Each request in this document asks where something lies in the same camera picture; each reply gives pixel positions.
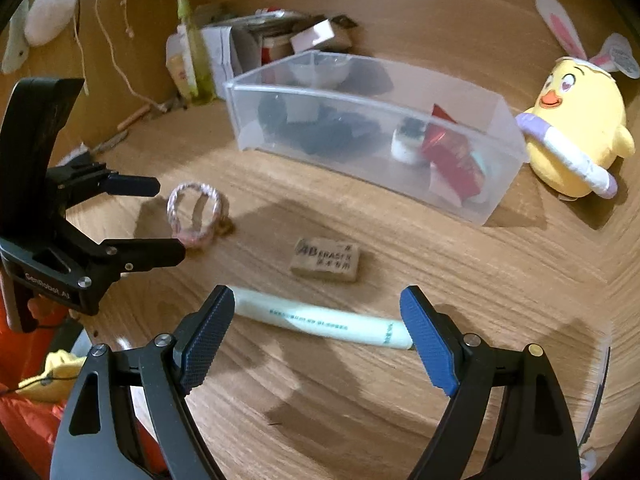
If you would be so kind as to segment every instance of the screw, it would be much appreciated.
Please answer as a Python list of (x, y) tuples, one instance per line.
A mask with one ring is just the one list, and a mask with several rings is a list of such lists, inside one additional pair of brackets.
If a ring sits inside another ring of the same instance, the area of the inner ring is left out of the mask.
[(156, 338), (154, 339), (154, 343), (159, 347), (167, 346), (173, 339), (174, 336), (172, 336), (171, 334), (160, 334), (156, 336)]
[(465, 345), (473, 347), (480, 346), (480, 343), (482, 342), (482, 339), (480, 339), (478, 334), (465, 334), (462, 340), (465, 342)]
[(89, 278), (88, 276), (83, 276), (78, 280), (78, 285), (81, 288), (89, 288), (91, 286), (91, 278)]
[(96, 345), (93, 348), (91, 348), (91, 355), (94, 357), (100, 357), (108, 350), (108, 348), (109, 347), (104, 343), (100, 343), (99, 345)]
[(535, 357), (541, 357), (545, 351), (542, 349), (542, 346), (533, 344), (529, 345), (529, 353)]

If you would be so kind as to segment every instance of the orange fabric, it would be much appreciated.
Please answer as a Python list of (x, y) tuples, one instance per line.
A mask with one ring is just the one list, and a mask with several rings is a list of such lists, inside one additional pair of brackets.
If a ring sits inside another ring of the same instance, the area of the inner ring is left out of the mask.
[(16, 394), (0, 397), (0, 424), (43, 480), (49, 480), (53, 443), (64, 405), (31, 402)]
[[(56, 325), (62, 322), (65, 316), (66, 308), (59, 307), (40, 322)], [(36, 330), (30, 334), (12, 332), (6, 324), (4, 303), (0, 295), (0, 392), (14, 389), (20, 380), (38, 373), (53, 332), (48, 329)], [(49, 480), (53, 445), (64, 406), (64, 402), (33, 402), (17, 394), (0, 396), (0, 424), (25, 460), (43, 480)], [(138, 433), (151, 472), (164, 471), (166, 465), (158, 443), (140, 423)]]

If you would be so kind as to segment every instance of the tag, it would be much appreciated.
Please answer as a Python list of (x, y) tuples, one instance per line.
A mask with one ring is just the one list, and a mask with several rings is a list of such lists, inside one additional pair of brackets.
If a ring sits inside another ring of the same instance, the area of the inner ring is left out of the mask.
[(613, 64), (620, 72), (629, 76), (631, 79), (640, 78), (640, 66), (638, 66), (638, 62), (631, 53), (618, 46), (613, 46), (609, 50), (609, 55), (611, 56)]
[(193, 59), (191, 58), (191, 49), (189, 47), (189, 37), (187, 28), (184, 25), (178, 25), (178, 36), (180, 37), (180, 46), (182, 47), (182, 62), (184, 63), (184, 74), (189, 85), (191, 97), (198, 97), (198, 83), (196, 82), (196, 72), (193, 69)]

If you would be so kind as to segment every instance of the yellow plush toy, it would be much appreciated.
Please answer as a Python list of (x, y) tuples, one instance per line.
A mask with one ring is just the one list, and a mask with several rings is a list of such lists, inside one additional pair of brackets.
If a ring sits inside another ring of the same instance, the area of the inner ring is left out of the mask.
[(615, 196), (618, 185), (607, 171), (616, 156), (635, 152), (626, 129), (625, 104), (609, 72), (640, 77), (629, 42), (612, 34), (600, 53), (587, 60), (574, 25), (557, 0), (536, 0), (536, 8), (571, 57), (556, 62), (536, 104), (516, 118), (527, 135), (533, 171), (574, 200), (591, 191)]

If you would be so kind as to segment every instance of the orange beak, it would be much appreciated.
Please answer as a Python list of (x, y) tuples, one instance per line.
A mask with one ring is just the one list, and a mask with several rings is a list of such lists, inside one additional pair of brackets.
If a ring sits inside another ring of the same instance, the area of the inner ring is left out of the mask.
[(558, 108), (562, 104), (562, 98), (555, 90), (549, 90), (540, 98), (540, 106), (543, 108)]

